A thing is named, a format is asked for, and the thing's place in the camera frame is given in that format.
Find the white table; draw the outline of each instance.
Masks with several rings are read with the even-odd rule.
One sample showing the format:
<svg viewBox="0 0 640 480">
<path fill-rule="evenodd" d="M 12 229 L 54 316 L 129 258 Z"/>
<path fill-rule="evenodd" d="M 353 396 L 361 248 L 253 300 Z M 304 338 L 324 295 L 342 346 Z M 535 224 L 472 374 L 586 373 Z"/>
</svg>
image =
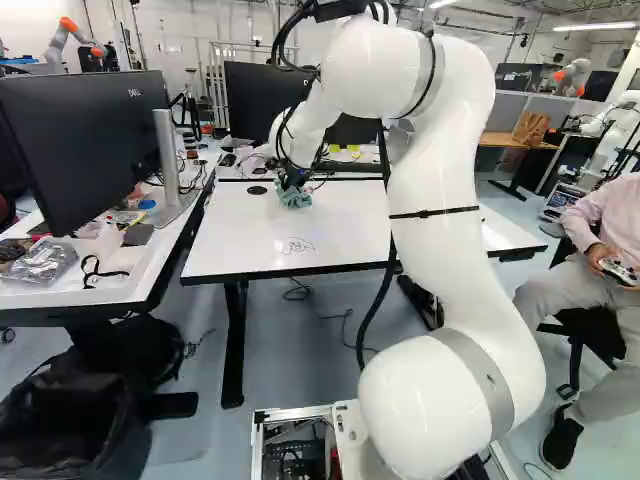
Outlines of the white table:
<svg viewBox="0 0 640 480">
<path fill-rule="evenodd" d="M 385 268 L 390 221 L 381 180 L 330 180 L 313 206 L 284 209 L 269 182 L 219 182 L 181 274 L 183 285 L 223 283 L 229 333 L 223 408 L 242 404 L 245 303 L 250 280 Z M 531 258 L 547 244 L 482 207 L 490 257 Z"/>
<path fill-rule="evenodd" d="M 181 174 L 186 185 L 194 171 L 190 165 Z M 159 207 L 164 204 L 164 189 L 144 185 L 147 198 L 154 199 Z M 160 277 L 170 276 L 167 264 L 172 253 L 180 247 L 178 240 L 202 201 L 196 199 L 176 220 L 167 227 L 154 230 L 149 243 L 140 247 L 119 248 L 109 259 L 102 259 L 101 270 L 125 269 L 130 277 L 121 284 L 110 283 L 110 288 L 83 289 L 84 274 L 80 262 L 73 265 L 61 278 L 49 287 L 25 285 L 0 279 L 0 325 L 8 325 L 19 316 L 21 325 L 47 325 L 47 317 L 64 313 L 89 314 L 102 311 L 122 311 L 145 308 Z M 27 232 L 43 221 L 36 210 L 0 234 L 0 239 L 28 238 Z"/>
</svg>

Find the wooden desk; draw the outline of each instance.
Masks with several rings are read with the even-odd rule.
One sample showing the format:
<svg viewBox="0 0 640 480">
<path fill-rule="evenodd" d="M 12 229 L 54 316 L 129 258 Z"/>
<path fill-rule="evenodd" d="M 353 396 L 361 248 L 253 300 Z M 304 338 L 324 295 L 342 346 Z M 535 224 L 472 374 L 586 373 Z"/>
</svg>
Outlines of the wooden desk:
<svg viewBox="0 0 640 480">
<path fill-rule="evenodd" d="M 509 132 L 484 132 L 480 137 L 480 147 L 495 148 L 524 148 L 526 150 L 548 149 L 558 150 L 559 147 L 550 143 L 542 142 L 540 145 L 529 146 L 520 142 L 516 142 Z"/>
<path fill-rule="evenodd" d="M 542 142 L 540 145 L 529 146 L 520 142 L 516 142 L 513 136 L 509 132 L 484 132 L 480 137 L 478 147 L 487 148 L 518 148 L 523 150 L 558 150 L 560 147 L 551 145 L 550 143 Z M 527 161 L 526 157 L 522 159 L 520 165 L 513 173 L 513 179 L 509 185 L 502 184 L 496 180 L 489 180 L 489 183 L 494 187 L 499 188 L 505 193 L 525 202 L 527 197 L 518 192 L 518 186 L 520 185 L 520 179 L 522 175 L 526 174 L 522 170 L 522 165 Z"/>
</svg>

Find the black bag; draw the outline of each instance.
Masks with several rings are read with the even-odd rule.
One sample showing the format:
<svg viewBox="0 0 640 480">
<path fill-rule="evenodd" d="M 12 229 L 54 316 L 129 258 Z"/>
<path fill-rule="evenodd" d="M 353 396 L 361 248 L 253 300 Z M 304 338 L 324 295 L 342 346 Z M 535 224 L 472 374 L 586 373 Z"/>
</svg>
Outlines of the black bag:
<svg viewBox="0 0 640 480">
<path fill-rule="evenodd" d="M 158 320 L 148 313 L 136 315 L 116 324 L 123 348 L 151 390 L 178 378 L 184 358 L 184 341 L 175 325 Z"/>
<path fill-rule="evenodd" d="M 124 377 L 92 370 L 74 349 L 0 403 L 0 478 L 135 480 L 150 448 Z"/>
</svg>

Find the floor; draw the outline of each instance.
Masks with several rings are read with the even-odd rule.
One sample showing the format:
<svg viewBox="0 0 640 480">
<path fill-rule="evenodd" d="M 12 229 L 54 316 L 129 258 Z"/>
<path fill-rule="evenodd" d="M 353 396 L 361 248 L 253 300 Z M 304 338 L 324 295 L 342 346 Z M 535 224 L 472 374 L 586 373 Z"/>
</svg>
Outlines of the floor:
<svg viewBox="0 0 640 480">
<path fill-rule="evenodd" d="M 496 268 L 509 294 L 532 273 L 548 267 L 556 241 L 537 229 L 537 198 L 519 202 L 485 182 L 478 186 L 482 201 L 512 221 L 549 241 L 549 249 L 533 259 L 500 264 Z M 29 210 L 28 202 L 19 208 Z M 355 353 L 341 341 L 342 320 L 324 318 L 354 311 L 346 325 L 353 342 L 357 325 L 373 300 L 381 279 L 378 272 L 305 277 L 314 288 L 311 301 L 287 302 L 282 294 L 294 287 L 290 280 L 254 282 L 250 286 L 245 358 L 245 404 L 222 410 L 219 396 L 226 342 L 226 308 L 221 286 L 181 287 L 173 279 L 163 303 L 154 314 L 177 324 L 187 341 L 200 346 L 185 361 L 180 380 L 167 391 L 197 390 L 200 408 L 191 419 L 158 422 L 154 444 L 143 480 L 176 478 L 250 478 L 250 413 L 254 409 L 302 407 L 354 398 L 358 379 Z M 0 347 L 0 398 L 34 365 L 69 345 L 61 329 L 18 329 L 16 341 Z M 367 345 L 382 349 L 425 333 L 395 283 L 373 322 Z M 548 421 L 547 413 L 559 404 L 554 389 L 565 381 L 567 353 L 561 342 L 543 338 L 542 350 L 549 370 L 549 388 L 540 412 L 502 441 L 511 467 L 528 479 L 524 462 L 540 465 L 537 443 Z M 603 374 L 596 359 L 587 358 L 585 383 Z M 552 478 L 590 480 L 632 476 L 631 451 L 640 433 L 631 421 L 598 426 L 584 435 L 575 465 Z M 492 462 L 488 470 L 495 472 Z M 531 475 L 546 479 L 543 475 Z"/>
</svg>

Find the person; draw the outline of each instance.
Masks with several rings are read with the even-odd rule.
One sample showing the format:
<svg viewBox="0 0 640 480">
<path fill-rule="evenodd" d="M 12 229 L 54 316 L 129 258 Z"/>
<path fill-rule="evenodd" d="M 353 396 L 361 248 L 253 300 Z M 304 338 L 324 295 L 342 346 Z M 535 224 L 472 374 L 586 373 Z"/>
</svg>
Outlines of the person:
<svg viewBox="0 0 640 480">
<path fill-rule="evenodd" d="M 532 331 L 560 310 L 609 307 L 616 312 L 627 354 L 617 370 L 553 413 L 540 454 L 555 470 L 570 464 L 587 425 L 640 410 L 640 287 L 621 286 L 598 264 L 602 258 L 618 257 L 640 271 L 640 173 L 621 176 L 590 193 L 560 221 L 578 252 L 519 287 L 514 305 Z M 598 236 L 591 231 L 596 222 L 601 222 Z"/>
</svg>

